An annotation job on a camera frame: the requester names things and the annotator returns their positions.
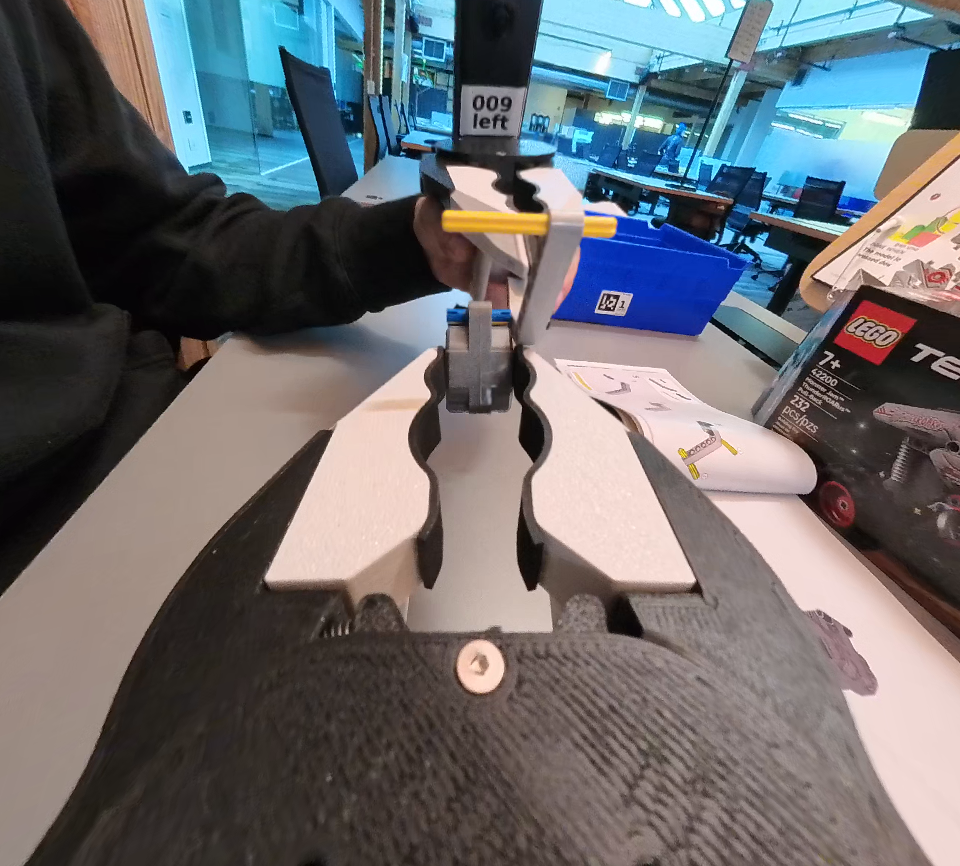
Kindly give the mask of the grey toy brick assembly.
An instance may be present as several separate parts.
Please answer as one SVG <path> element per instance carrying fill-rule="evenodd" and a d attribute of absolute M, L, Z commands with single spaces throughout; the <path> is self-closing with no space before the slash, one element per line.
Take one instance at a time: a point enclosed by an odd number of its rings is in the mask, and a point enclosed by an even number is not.
<path fill-rule="evenodd" d="M 582 208 L 543 212 L 448 210 L 441 217 L 445 232 L 482 237 L 471 302 L 461 320 L 448 319 L 443 350 L 446 403 L 451 412 L 489 414 L 510 407 L 514 353 L 533 346 L 556 311 L 583 238 L 610 239 L 618 218 Z M 505 318 L 486 298 L 494 266 L 495 239 L 513 241 L 521 274 L 508 280 L 511 295 Z"/>

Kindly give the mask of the cardboard-backed instruction sheet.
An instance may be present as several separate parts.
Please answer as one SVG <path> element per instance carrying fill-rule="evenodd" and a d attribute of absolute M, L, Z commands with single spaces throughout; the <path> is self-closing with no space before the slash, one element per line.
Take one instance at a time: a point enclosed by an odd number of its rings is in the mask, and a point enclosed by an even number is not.
<path fill-rule="evenodd" d="M 825 312 L 861 285 L 958 288 L 958 131 L 907 131 L 875 192 L 874 207 L 805 269 L 799 291 L 810 307 Z"/>

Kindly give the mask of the white instruction booklet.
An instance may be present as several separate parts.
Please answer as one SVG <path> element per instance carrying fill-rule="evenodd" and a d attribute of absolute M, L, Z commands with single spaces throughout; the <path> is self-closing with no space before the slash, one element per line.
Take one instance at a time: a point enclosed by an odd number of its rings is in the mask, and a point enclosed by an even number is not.
<path fill-rule="evenodd" d="M 896 810 L 930 863 L 957 865 L 957 638 L 794 495 L 812 465 L 785 440 L 703 403 L 665 369 L 557 366 L 650 440 L 759 551 L 805 612 Z"/>

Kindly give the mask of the black office chair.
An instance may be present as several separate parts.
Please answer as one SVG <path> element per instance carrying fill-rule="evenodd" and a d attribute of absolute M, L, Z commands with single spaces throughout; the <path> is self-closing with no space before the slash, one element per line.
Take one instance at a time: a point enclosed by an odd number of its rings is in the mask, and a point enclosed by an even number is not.
<path fill-rule="evenodd" d="M 846 182 L 807 176 L 793 210 L 794 220 L 835 223 Z"/>
<path fill-rule="evenodd" d="M 357 183 L 354 157 L 326 67 L 310 64 L 285 47 L 278 48 L 286 92 L 291 102 L 318 193 L 324 200 L 341 196 Z"/>
<path fill-rule="evenodd" d="M 392 117 L 390 97 L 368 94 L 366 101 L 376 137 L 377 161 L 387 156 L 401 156 L 401 140 Z"/>
<path fill-rule="evenodd" d="M 756 206 L 754 193 L 757 192 L 757 175 L 754 167 L 722 164 L 717 169 L 707 190 L 714 196 L 729 199 L 730 205 L 721 209 L 716 219 L 713 234 L 709 238 L 714 245 L 722 244 L 726 228 L 737 234 L 746 226 L 750 211 Z"/>

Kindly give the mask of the black panel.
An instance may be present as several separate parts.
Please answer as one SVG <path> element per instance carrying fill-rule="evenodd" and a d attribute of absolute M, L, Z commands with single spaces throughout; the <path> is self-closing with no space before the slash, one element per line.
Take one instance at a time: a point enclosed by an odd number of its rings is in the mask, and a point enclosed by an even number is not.
<path fill-rule="evenodd" d="M 912 130 L 959 130 L 959 49 L 931 53 L 910 121 Z"/>

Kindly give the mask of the white sign board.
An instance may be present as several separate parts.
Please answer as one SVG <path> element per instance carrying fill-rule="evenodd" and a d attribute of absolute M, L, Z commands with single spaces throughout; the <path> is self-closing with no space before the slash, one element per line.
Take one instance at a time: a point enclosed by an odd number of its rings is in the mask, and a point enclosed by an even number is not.
<path fill-rule="evenodd" d="M 772 0 L 748 0 L 740 12 L 726 49 L 726 68 L 708 109 L 703 126 L 682 168 L 681 185 L 686 185 L 691 168 L 702 152 L 713 157 L 751 69 L 762 34 L 773 11 Z"/>

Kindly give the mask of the person's left hand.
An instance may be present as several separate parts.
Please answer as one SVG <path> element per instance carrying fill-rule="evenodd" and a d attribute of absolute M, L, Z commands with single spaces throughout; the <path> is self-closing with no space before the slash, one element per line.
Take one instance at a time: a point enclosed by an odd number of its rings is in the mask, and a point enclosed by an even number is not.
<path fill-rule="evenodd" d="M 438 200 L 429 197 L 417 198 L 413 220 L 414 235 L 419 241 L 430 269 L 438 282 L 450 289 L 469 292 L 473 283 L 474 260 L 478 250 L 466 237 L 443 231 L 442 212 L 443 208 Z M 580 249 L 578 247 L 568 266 L 555 301 L 554 312 L 570 293 L 579 264 Z M 509 289 L 506 281 L 494 280 L 493 273 L 491 273 L 486 294 L 482 298 L 489 301 L 494 307 L 509 307 Z"/>

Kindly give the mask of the wooden office table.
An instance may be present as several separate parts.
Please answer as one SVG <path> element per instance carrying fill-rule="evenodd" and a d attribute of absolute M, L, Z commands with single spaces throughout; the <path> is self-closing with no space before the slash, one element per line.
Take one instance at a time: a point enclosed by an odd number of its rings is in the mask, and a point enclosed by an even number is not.
<path fill-rule="evenodd" d="M 610 201 L 632 215 L 642 205 L 653 212 L 660 200 L 668 209 L 662 224 L 669 224 L 705 241 L 723 231 L 735 200 L 700 190 L 681 188 L 649 176 L 637 176 L 608 167 L 595 167 L 587 175 L 583 198 Z"/>
<path fill-rule="evenodd" d="M 766 246 L 786 256 L 786 269 L 775 284 L 767 309 L 781 316 L 798 292 L 807 266 L 836 238 L 843 235 L 850 224 L 824 223 L 792 217 L 781 217 L 751 212 L 749 220 L 767 231 Z"/>

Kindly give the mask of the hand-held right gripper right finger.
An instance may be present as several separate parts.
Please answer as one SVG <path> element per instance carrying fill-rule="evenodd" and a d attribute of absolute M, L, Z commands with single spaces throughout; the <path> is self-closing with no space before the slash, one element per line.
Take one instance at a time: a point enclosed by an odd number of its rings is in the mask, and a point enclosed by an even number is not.
<path fill-rule="evenodd" d="M 685 594 L 694 572 L 631 440 L 637 436 L 529 347 L 516 350 L 517 562 L 552 604 Z"/>

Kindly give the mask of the blue plastic bin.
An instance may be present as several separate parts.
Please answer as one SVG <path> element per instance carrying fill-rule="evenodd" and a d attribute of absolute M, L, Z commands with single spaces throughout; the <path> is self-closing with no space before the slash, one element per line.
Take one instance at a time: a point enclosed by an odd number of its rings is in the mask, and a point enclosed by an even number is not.
<path fill-rule="evenodd" d="M 619 216 L 612 238 L 582 238 L 574 283 L 553 320 L 697 337 L 747 265 L 669 224 Z"/>

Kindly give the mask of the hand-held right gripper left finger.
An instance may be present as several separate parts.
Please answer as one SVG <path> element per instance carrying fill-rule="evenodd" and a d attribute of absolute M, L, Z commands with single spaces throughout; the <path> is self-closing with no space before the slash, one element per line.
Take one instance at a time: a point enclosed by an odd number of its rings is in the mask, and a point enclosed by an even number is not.
<path fill-rule="evenodd" d="M 353 608 L 383 594 L 408 608 L 430 507 L 410 434 L 439 358 L 426 349 L 337 422 L 266 571 L 270 590 L 341 592 Z"/>

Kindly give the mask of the black toy set box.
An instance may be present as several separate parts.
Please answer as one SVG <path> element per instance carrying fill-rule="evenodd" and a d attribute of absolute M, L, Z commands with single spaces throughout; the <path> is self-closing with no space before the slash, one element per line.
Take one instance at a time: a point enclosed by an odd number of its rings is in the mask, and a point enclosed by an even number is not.
<path fill-rule="evenodd" d="M 753 418 L 809 454 L 822 521 L 958 634 L 958 298 L 844 294 Z"/>

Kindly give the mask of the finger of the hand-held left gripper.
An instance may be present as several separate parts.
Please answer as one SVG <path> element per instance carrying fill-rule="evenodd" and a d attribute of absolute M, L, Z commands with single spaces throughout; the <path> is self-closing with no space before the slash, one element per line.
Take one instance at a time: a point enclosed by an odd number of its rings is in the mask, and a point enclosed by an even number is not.
<path fill-rule="evenodd" d="M 497 187 L 498 174 L 475 166 L 442 167 L 444 207 L 455 211 L 492 212 L 516 215 L 520 212 L 514 199 Z M 525 280 L 529 258 L 522 237 L 489 232 L 465 236 L 476 252 L 474 279 L 486 268 L 486 278 L 493 281 Z"/>
<path fill-rule="evenodd" d="M 513 211 L 542 217 L 585 217 L 582 194 L 566 174 L 552 166 L 518 170 L 513 178 Z"/>

